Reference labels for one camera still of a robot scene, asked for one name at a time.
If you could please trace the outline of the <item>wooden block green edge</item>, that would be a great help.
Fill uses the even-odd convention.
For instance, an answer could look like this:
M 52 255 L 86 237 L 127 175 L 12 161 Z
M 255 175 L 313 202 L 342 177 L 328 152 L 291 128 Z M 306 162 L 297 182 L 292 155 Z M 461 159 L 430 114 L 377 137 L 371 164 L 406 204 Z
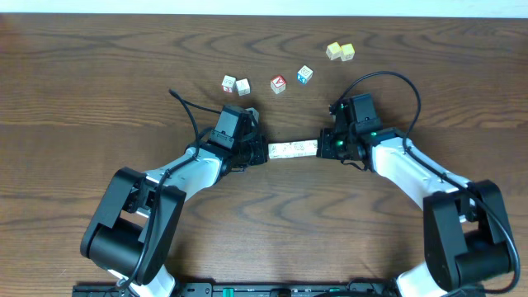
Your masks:
M 280 155 L 283 158 L 291 158 L 294 154 L 294 147 L 292 146 L 292 143 L 283 143 L 280 145 Z

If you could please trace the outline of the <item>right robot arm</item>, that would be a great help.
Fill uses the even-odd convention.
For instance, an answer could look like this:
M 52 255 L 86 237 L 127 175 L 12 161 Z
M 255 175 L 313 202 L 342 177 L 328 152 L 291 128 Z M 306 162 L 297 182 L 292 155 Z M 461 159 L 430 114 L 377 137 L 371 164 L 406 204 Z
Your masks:
M 397 277 L 399 295 L 502 295 L 516 288 L 520 255 L 495 183 L 446 170 L 397 129 L 324 129 L 317 155 L 387 178 L 422 210 L 424 262 Z

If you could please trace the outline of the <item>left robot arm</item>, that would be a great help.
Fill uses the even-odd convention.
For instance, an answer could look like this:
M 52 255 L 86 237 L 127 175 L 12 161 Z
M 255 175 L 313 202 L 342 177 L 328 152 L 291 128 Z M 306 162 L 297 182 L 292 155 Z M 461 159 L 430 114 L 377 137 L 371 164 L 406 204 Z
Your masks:
M 209 139 L 155 170 L 121 168 L 87 226 L 80 253 L 118 277 L 121 294 L 171 295 L 177 281 L 164 262 L 184 203 L 230 172 L 266 163 L 267 154 L 262 135 L 237 139 L 232 148 Z

